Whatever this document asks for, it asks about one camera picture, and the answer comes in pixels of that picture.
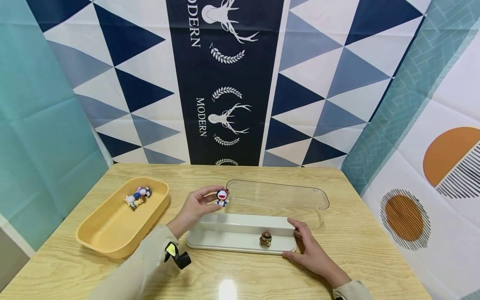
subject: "clear plastic lid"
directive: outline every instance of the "clear plastic lid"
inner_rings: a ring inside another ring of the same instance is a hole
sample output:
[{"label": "clear plastic lid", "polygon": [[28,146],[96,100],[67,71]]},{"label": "clear plastic lid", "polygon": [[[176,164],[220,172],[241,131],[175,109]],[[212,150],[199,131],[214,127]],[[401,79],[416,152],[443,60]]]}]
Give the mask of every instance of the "clear plastic lid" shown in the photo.
[{"label": "clear plastic lid", "polygon": [[226,188],[226,213],[291,217],[312,229],[323,223],[323,211],[330,206],[325,192],[313,187],[230,180]]}]

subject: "sleeve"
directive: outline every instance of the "sleeve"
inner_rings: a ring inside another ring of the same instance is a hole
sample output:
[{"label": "sleeve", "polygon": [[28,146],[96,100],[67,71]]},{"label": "sleeve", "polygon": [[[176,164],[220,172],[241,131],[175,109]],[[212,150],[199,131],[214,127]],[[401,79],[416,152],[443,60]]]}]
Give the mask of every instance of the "sleeve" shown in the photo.
[{"label": "sleeve", "polygon": [[361,281],[350,281],[333,290],[335,300],[373,300],[372,295]]},{"label": "sleeve", "polygon": [[165,248],[170,242],[179,244],[168,227],[156,226],[137,250],[93,290],[89,300],[140,299],[145,286],[163,264]]}]

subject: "wooden table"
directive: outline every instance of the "wooden table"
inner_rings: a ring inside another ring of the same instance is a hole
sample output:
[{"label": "wooden table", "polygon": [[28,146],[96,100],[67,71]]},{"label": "wooden table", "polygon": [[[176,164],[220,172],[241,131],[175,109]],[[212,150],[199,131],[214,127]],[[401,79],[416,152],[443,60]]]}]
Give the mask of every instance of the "wooden table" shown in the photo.
[{"label": "wooden table", "polygon": [[[170,185],[171,204],[160,219],[162,224],[180,211],[190,191],[230,179],[318,187],[328,195],[330,208],[313,234],[353,279],[362,280],[375,299],[431,299],[340,170],[129,164],[115,164],[102,177],[0,299],[86,299],[123,260],[81,247],[75,231],[118,187],[138,176]],[[188,249],[184,238],[180,249],[188,250],[192,264],[180,271],[167,263],[163,276],[148,288],[146,299],[331,299],[325,282],[280,256]]]}]

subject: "hand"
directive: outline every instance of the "hand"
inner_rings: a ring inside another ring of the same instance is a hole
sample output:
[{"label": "hand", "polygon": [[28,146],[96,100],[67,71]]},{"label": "hand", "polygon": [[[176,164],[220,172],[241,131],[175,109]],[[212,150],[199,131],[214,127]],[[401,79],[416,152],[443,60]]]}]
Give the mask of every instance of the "hand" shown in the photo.
[{"label": "hand", "polygon": [[318,244],[307,224],[292,218],[288,218],[288,222],[295,226],[295,238],[303,242],[305,251],[303,254],[285,251],[283,252],[283,257],[299,263],[315,274],[324,277],[333,288],[351,281],[345,271]]},{"label": "hand", "polygon": [[167,224],[167,227],[177,239],[192,229],[201,217],[222,208],[221,205],[209,204],[216,200],[216,192],[222,189],[224,187],[221,185],[208,186],[188,194],[179,214]]}]

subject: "yellow tray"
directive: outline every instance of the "yellow tray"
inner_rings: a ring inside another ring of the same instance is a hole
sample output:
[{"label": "yellow tray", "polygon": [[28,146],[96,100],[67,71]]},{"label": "yellow tray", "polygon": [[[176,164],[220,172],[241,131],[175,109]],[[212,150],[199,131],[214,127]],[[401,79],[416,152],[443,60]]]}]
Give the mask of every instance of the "yellow tray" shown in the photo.
[{"label": "yellow tray", "polygon": [[[133,211],[125,202],[139,186],[148,186],[152,196]],[[77,241],[112,258],[135,251],[170,202],[163,181],[137,177],[129,180],[92,212],[77,229]]]}]

